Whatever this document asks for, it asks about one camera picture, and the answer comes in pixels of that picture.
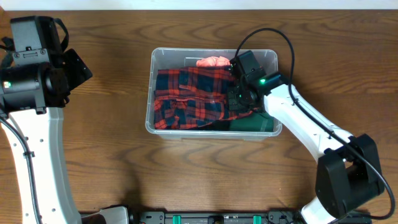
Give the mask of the pink garment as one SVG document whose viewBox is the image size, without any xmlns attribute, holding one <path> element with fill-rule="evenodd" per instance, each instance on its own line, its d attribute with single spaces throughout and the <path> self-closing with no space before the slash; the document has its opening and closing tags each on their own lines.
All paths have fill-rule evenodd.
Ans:
<svg viewBox="0 0 398 224">
<path fill-rule="evenodd" d="M 226 57 L 207 57 L 196 62 L 197 67 L 224 67 L 230 65 L 231 63 Z"/>
</svg>

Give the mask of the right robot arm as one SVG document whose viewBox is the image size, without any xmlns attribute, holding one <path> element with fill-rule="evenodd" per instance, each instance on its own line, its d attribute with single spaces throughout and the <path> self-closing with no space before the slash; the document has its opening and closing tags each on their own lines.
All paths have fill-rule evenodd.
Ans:
<svg viewBox="0 0 398 224">
<path fill-rule="evenodd" d="M 357 217 L 353 211 L 385 190 L 376 143 L 335 126 L 280 72 L 266 73 L 250 50 L 231 59 L 238 82 L 229 107 L 261 111 L 279 120 L 317 162 L 316 197 L 300 214 L 305 223 L 333 223 Z"/>
</svg>

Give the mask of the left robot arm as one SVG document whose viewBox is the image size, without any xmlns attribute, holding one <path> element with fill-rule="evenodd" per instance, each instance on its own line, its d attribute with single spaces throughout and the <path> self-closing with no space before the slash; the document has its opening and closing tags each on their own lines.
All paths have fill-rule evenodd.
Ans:
<svg viewBox="0 0 398 224">
<path fill-rule="evenodd" d="M 60 38 L 60 19 L 14 18 L 1 64 L 1 124 L 9 141 L 23 223 L 128 223 L 125 206 L 82 215 L 77 210 L 63 152 L 63 108 L 91 71 Z"/>
</svg>

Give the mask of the green garment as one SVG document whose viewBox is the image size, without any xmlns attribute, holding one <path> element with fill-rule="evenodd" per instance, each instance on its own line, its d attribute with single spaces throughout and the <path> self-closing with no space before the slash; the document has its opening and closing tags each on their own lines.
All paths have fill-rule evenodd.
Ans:
<svg viewBox="0 0 398 224">
<path fill-rule="evenodd" d="M 232 120 L 230 131 L 273 132 L 274 118 L 268 113 L 253 113 L 245 118 Z"/>
</svg>

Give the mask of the black garment with strap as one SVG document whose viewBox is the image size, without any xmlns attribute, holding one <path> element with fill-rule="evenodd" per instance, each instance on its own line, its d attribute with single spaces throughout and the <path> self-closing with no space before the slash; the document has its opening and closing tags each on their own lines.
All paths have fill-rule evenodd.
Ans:
<svg viewBox="0 0 398 224">
<path fill-rule="evenodd" d="M 229 131 L 231 121 L 215 121 L 206 126 L 194 128 L 197 131 Z"/>
</svg>

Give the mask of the red plaid flannel garment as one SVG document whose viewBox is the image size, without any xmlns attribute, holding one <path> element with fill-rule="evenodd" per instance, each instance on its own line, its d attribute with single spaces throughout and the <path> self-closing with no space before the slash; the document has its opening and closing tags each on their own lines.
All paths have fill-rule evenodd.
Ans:
<svg viewBox="0 0 398 224">
<path fill-rule="evenodd" d="M 228 89 L 237 84 L 232 67 L 159 70 L 154 90 L 155 129 L 193 129 L 252 114 L 231 110 Z"/>
</svg>

